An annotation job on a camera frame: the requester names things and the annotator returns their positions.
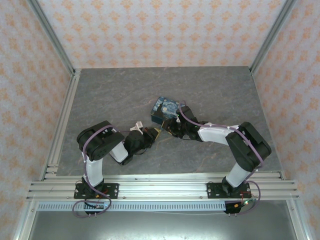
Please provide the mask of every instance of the patterned wallpaper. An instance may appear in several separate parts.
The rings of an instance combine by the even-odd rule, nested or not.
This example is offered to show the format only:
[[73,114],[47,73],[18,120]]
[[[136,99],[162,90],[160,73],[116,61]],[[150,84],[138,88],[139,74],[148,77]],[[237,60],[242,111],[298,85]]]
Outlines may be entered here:
[[70,77],[26,0],[1,0],[0,40],[0,239],[11,240]]
[[298,0],[255,75],[285,175],[320,239],[320,3]]
[[39,0],[75,68],[249,66],[285,0]]

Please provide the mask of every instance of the blue box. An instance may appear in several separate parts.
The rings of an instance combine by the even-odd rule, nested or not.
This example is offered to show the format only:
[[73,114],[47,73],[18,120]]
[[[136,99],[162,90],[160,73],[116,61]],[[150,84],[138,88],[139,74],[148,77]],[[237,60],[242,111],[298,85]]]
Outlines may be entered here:
[[160,96],[151,110],[151,121],[162,125],[163,121],[177,117],[179,102]]

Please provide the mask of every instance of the gray surface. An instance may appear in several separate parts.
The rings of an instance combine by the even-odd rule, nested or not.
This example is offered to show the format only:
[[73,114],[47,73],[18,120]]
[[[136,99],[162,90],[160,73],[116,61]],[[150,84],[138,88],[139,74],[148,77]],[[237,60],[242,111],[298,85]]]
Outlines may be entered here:
[[[81,71],[57,175],[83,174],[76,138],[92,125],[108,120],[128,131],[142,121],[145,127],[159,127],[150,117],[159,96],[186,100],[199,121],[251,122],[272,148],[263,170],[281,169],[248,67],[108,68]],[[228,146],[182,140],[163,131],[152,148],[126,166],[105,157],[103,174],[228,172],[234,163]]]
[[[208,214],[192,212],[190,214]],[[71,212],[37,212],[30,240],[295,240],[285,201],[262,201],[238,217],[107,212],[80,219]]]

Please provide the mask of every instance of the purple cable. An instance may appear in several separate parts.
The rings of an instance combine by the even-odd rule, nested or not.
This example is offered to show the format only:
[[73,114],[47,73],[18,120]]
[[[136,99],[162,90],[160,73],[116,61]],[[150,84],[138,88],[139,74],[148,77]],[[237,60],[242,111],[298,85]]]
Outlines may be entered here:
[[[180,113],[181,115],[184,117],[185,120],[187,120],[189,123],[193,124],[193,125],[196,125],[196,126],[199,126],[199,127],[206,127],[206,128],[211,128],[211,127],[219,127],[219,128],[224,128],[224,129],[231,129],[233,131],[235,131],[237,134],[239,134],[243,140],[248,144],[248,146],[252,149],[252,151],[254,152],[254,154],[256,155],[256,157],[259,159],[261,165],[256,167],[256,169],[260,169],[264,166],[264,161],[263,159],[261,158],[261,156],[259,155],[259,153],[257,152],[257,150],[255,149],[255,147],[252,145],[252,143],[246,138],[246,136],[240,132],[238,129],[234,128],[234,127],[231,127],[231,126],[226,126],[226,125],[219,125],[219,124],[212,124],[212,125],[203,125],[203,124],[199,124],[199,123],[196,123],[192,120],[190,120],[189,118],[187,118],[185,116],[185,114],[183,113],[183,111],[181,110],[181,103],[184,103],[184,105],[186,106],[187,103],[185,100],[182,100],[179,102],[179,110],[180,110]],[[251,212],[253,209],[255,209],[257,207],[257,205],[259,204],[259,201],[261,199],[261,190],[258,186],[258,184],[254,181],[251,181],[251,180],[247,180],[248,178],[250,178],[253,174],[255,173],[255,169],[245,178],[245,182],[246,183],[253,183],[256,185],[257,189],[258,189],[258,192],[259,192],[259,195],[258,195],[258,199],[257,199],[257,202],[256,204],[250,208],[248,211],[245,211],[245,212],[241,212],[241,213],[238,213],[237,215],[243,215],[243,214],[246,214],[246,213],[249,213]]]
[[[114,128],[114,129],[116,129],[113,125],[107,125],[107,126],[102,127],[101,129],[99,129],[98,131],[96,131],[94,134],[92,134],[91,137],[89,137],[89,139],[85,142],[85,144],[84,144],[84,146],[83,146],[83,149],[82,149],[83,160],[84,160],[84,165],[83,165],[83,168],[84,168],[84,177],[85,177],[85,180],[86,180],[87,184],[88,184],[89,187],[90,187],[92,190],[94,190],[96,193],[98,193],[99,195],[104,196],[105,198],[107,198],[107,199],[109,200],[109,205],[108,205],[104,210],[102,210],[102,211],[100,211],[100,212],[98,212],[98,213],[95,213],[94,216],[98,216],[98,215],[101,215],[101,214],[105,213],[105,212],[111,207],[112,201],[111,201],[111,198],[110,198],[108,195],[106,195],[106,194],[104,194],[103,192],[95,189],[95,188],[91,185],[91,183],[90,183],[90,181],[89,181],[88,173],[87,173],[87,153],[86,153],[86,148],[87,148],[89,142],[90,142],[95,136],[97,136],[99,133],[103,132],[104,130],[106,130],[106,129],[108,129],[108,128]],[[77,201],[76,203],[74,203],[74,205],[72,206],[72,213],[73,213],[73,215],[74,215],[75,217],[81,218],[81,219],[90,218],[90,217],[91,217],[91,214],[89,214],[89,215],[78,215],[78,214],[76,213],[75,207],[76,207],[76,205],[79,204],[79,203],[91,203],[91,204],[96,204],[97,201],[80,200],[80,201]]]
[[226,125],[219,125],[219,124],[212,124],[212,125],[203,125],[203,124],[199,124],[199,123],[196,123],[192,120],[190,120],[189,118],[187,118],[185,116],[185,114],[182,112],[181,110],[181,103],[184,103],[184,105],[187,105],[186,101],[185,100],[182,100],[181,102],[179,102],[179,110],[180,110],[180,113],[181,115],[184,117],[185,120],[187,120],[189,123],[191,124],[194,124],[196,126],[199,126],[199,127],[206,127],[206,128],[211,128],[211,127],[219,127],[219,128],[224,128],[224,129],[231,129],[233,131],[235,131],[237,134],[240,135],[240,137],[243,138],[243,140],[248,144],[248,146],[252,149],[252,151],[254,152],[254,154],[256,155],[256,157],[259,159],[260,163],[261,163],[261,166],[260,167],[257,167],[257,168],[262,168],[263,165],[264,165],[264,161],[263,159],[261,158],[261,156],[259,155],[259,153],[257,152],[257,150],[255,149],[255,147],[252,145],[252,143],[246,138],[245,135],[243,135],[242,132],[240,132],[238,129],[234,128],[234,127],[231,127],[231,126],[226,126]]

